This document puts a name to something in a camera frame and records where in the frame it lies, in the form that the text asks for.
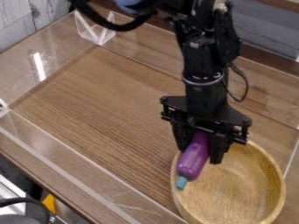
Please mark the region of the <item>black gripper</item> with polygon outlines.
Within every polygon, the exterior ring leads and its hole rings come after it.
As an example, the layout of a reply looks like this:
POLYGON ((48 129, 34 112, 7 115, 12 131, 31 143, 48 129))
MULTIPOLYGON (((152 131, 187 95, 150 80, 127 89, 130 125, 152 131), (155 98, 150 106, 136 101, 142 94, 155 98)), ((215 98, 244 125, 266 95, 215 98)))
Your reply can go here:
POLYGON ((186 86, 186 95, 160 98, 162 119, 172 125, 172 134, 180 152, 191 143, 195 130, 211 134, 210 162, 222 163, 232 143, 246 144, 252 120, 228 103, 228 81, 210 86, 186 86))

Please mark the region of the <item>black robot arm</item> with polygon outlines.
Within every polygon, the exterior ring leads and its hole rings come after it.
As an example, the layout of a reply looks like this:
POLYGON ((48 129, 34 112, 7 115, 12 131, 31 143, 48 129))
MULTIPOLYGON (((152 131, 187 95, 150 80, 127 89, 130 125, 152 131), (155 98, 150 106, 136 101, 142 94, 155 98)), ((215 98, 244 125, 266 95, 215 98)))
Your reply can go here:
POLYGON ((208 134, 208 156, 219 164, 234 143, 248 141, 252 120, 230 105, 230 72, 242 40, 236 34, 230 0, 115 0, 134 14, 168 13, 182 51, 186 95, 164 96, 162 118, 172 125, 180 151, 187 150, 198 130, 208 134))

